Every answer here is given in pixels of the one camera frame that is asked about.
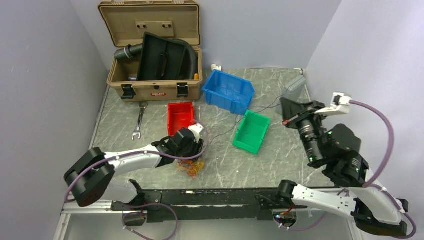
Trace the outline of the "white pipe elbow fitting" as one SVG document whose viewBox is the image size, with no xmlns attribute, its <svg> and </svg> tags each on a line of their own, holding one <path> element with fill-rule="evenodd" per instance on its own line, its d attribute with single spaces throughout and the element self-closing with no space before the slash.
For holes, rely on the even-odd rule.
<svg viewBox="0 0 424 240">
<path fill-rule="evenodd" d="M 211 69 L 211 71 L 222 71 L 222 66 L 216 65 L 216 64 L 211 64 L 210 69 Z"/>
</svg>

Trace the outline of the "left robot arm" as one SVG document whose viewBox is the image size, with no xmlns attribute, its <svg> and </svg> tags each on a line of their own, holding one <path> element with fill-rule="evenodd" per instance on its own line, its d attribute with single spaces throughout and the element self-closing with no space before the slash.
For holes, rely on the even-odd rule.
<svg viewBox="0 0 424 240">
<path fill-rule="evenodd" d="M 163 167 L 176 160 L 197 160 L 207 143 L 201 133 L 207 130 L 196 123 L 138 149 L 122 152 L 103 152 L 98 147 L 89 149 L 64 175 L 68 185 L 65 202 L 87 207 L 99 200 L 114 200 L 131 210 L 139 209 L 144 203 L 140 185 L 135 180 L 120 181 L 116 177 Z"/>
</svg>

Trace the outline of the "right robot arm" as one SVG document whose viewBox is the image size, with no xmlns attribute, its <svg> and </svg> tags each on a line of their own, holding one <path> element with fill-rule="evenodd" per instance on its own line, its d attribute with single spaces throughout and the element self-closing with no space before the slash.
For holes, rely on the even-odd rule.
<svg viewBox="0 0 424 240">
<path fill-rule="evenodd" d="M 344 124 L 330 130 L 322 125 L 326 117 L 347 114 L 352 102 L 350 96 L 339 92 L 333 94 L 329 106 L 281 97 L 282 124 L 298 131 L 308 166 L 322 169 L 325 177 L 348 190 L 350 196 L 332 195 L 282 180 L 275 194 L 276 203 L 282 208 L 305 206 L 338 215 L 371 235 L 410 238 L 416 230 L 408 231 L 408 225 L 413 223 L 408 216 L 409 203 L 394 198 L 378 182 L 378 173 L 360 155 L 361 140 Z"/>
</svg>

